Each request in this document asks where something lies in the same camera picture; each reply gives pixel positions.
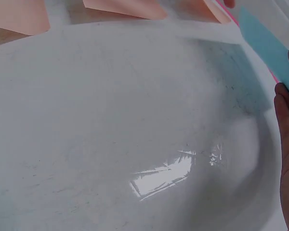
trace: pink paper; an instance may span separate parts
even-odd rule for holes
[[[0,0],[0,28],[24,35],[48,31],[44,0]]]
[[[86,8],[160,20],[167,13],[156,0],[83,0]]]
[[[191,14],[214,23],[229,23],[231,19],[211,0],[183,0],[181,4]]]

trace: paper sheet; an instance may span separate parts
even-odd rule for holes
[[[24,35],[48,31],[44,0],[0,0],[0,28]]]
[[[241,9],[239,25],[246,42],[289,90],[288,49],[245,8]]]
[[[211,0],[183,0],[181,6],[190,14],[213,23],[229,23],[231,19]]]
[[[86,8],[160,20],[167,13],[156,0],[83,0]]]

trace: blue paper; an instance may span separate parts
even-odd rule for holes
[[[239,26],[246,42],[289,90],[288,49],[244,7],[240,12]]]

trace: white surface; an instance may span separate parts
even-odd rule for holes
[[[0,231],[286,230],[275,83],[236,25],[66,6],[0,45]]]

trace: pink edge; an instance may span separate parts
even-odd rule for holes
[[[237,24],[238,27],[240,27],[239,22],[237,21],[237,19],[235,19],[233,17],[233,15],[229,12],[229,10],[227,9],[227,7],[225,7],[220,0],[216,0],[217,3],[222,7],[222,9],[229,15],[229,17],[235,22],[235,24]],[[270,71],[272,74],[273,79],[275,80],[276,83],[278,83],[279,81],[277,80],[277,78],[275,77],[275,75],[272,73],[272,71]]]

